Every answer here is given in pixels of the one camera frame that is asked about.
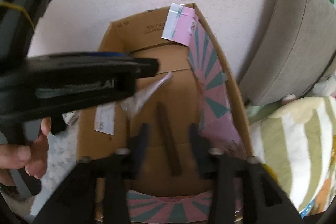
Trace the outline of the person's left hand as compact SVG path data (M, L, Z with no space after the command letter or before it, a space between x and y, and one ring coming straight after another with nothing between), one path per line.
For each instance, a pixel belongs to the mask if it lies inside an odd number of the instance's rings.
M8 169L24 168L29 176L40 179L47 170L49 142L48 134L51 132L52 121L46 117L41 122L39 137L30 146L1 144L1 184L14 186L14 181Z

